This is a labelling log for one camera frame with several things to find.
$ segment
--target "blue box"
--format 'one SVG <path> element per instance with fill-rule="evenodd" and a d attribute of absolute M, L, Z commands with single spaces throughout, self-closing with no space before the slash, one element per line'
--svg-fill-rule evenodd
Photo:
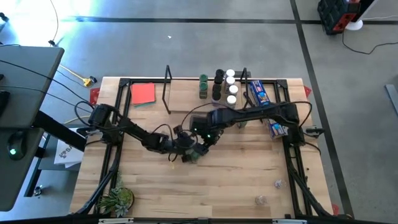
<path fill-rule="evenodd" d="M 267 92 L 262 85 L 261 80 L 251 81 L 250 82 L 250 92 L 254 98 L 254 103 L 257 106 L 264 106 L 270 103 Z M 271 139 L 279 138 L 287 135 L 287 128 L 282 125 L 276 123 L 273 119 L 267 119 L 265 122 L 269 128 L 269 135 Z"/>

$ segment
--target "white cap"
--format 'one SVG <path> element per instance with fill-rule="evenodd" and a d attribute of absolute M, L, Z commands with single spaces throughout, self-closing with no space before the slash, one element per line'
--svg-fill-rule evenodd
<path fill-rule="evenodd" d="M 231 86 L 229 87 L 229 92 L 230 92 L 231 94 L 236 94 L 236 93 L 238 92 L 238 87 L 237 87 L 236 85 L 231 85 Z"/>
<path fill-rule="evenodd" d="M 226 98 L 226 102 L 230 105 L 234 105 L 236 103 L 236 97 L 231 95 Z"/>
<path fill-rule="evenodd" d="M 235 83 L 235 78 L 234 78 L 234 77 L 226 77 L 226 82 L 227 82 L 229 85 L 234 85 L 234 83 Z"/>
<path fill-rule="evenodd" d="M 234 75 L 235 75 L 235 71 L 234 71 L 234 70 L 228 69 L 228 70 L 226 71 L 226 76 L 227 76 L 227 77 L 234 77 Z"/>

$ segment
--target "gray floor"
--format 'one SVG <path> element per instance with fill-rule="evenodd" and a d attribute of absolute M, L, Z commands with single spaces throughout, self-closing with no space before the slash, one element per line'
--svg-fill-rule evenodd
<path fill-rule="evenodd" d="M 294 19 L 289 0 L 53 1 L 60 18 Z M 11 20 L 1 31 L 0 41 L 48 46 L 56 28 L 51 4 L 9 2 L 2 10 L 9 11 Z M 318 19 L 317 0 L 296 2 L 301 19 Z M 380 0 L 367 16 L 390 16 L 397 10 L 395 0 Z M 344 48 L 340 35 L 326 36 L 320 25 L 303 25 L 303 31 L 354 214 L 360 220 L 396 223 L 398 116 L 384 85 L 398 86 L 398 46 L 360 55 Z M 376 44 L 396 42 L 397 35 L 397 25 L 364 26 L 347 32 L 345 41 L 352 48 L 369 51 Z M 303 78 L 311 88 L 295 24 L 61 22 L 56 41 L 65 49 L 63 65 L 98 80 L 104 76 L 161 77 L 168 64 L 176 77 L 247 67 L 254 77 Z M 88 89 L 60 75 L 56 79 L 88 98 Z M 78 101 L 56 83 L 50 92 L 72 103 Z M 315 105 L 313 95 L 310 101 Z M 42 110 L 60 122 L 75 117 L 72 107 L 51 96 Z M 316 107 L 313 120 L 320 125 Z M 323 137 L 319 145 L 332 202 L 341 210 Z M 40 198 L 19 197 L 10 212 L 0 212 L 0 220 L 67 214 L 75 181 L 76 174 L 43 173 L 39 182 L 50 186 L 48 193 Z"/>

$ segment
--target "succulent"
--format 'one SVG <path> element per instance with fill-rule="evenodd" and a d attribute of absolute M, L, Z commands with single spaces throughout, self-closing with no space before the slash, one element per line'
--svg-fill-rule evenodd
<path fill-rule="evenodd" d="M 108 195 L 101 197 L 98 206 L 104 208 L 104 214 L 114 212 L 117 217 L 123 217 L 134 203 L 134 194 L 131 190 L 123 187 L 120 172 L 116 187 L 111 189 Z"/>

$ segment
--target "black floor line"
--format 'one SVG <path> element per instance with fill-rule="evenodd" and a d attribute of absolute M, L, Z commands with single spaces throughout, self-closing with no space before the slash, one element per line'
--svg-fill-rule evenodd
<path fill-rule="evenodd" d="M 296 24 L 295 19 L 180 19 L 180 18 L 115 18 L 93 16 L 69 16 L 61 22 L 169 22 L 169 23 L 215 23 L 215 24 Z M 302 24 L 320 25 L 319 20 L 298 20 Z M 398 21 L 364 21 L 366 25 L 398 25 Z"/>
<path fill-rule="evenodd" d="M 323 106 L 323 101 L 321 97 L 321 93 L 319 90 L 317 77 L 315 76 L 315 71 L 313 69 L 310 52 L 308 51 L 307 42 L 305 41 L 303 26 L 300 22 L 299 12 L 297 10 L 297 5 L 295 0 L 290 0 L 292 5 L 293 15 L 296 21 L 298 38 L 300 39 L 301 48 L 303 51 L 305 65 L 307 66 L 308 76 L 310 77 L 310 82 L 312 86 L 313 95 L 315 98 L 315 103 L 317 104 L 319 117 L 321 120 L 322 127 L 325 129 L 325 139 L 326 145 L 328 147 L 329 156 L 331 160 L 331 165 L 333 168 L 333 172 L 335 173 L 335 179 L 338 187 L 338 191 L 340 194 L 341 204 L 343 206 L 343 210 L 345 214 L 350 214 L 354 217 L 353 208 L 351 206 L 351 202 L 349 200 L 347 187 L 343 177 L 343 171 L 341 170 L 340 162 L 338 160 L 336 146 L 333 141 L 333 137 L 331 135 L 330 126 L 328 122 L 328 118 L 326 117 L 325 107 Z"/>

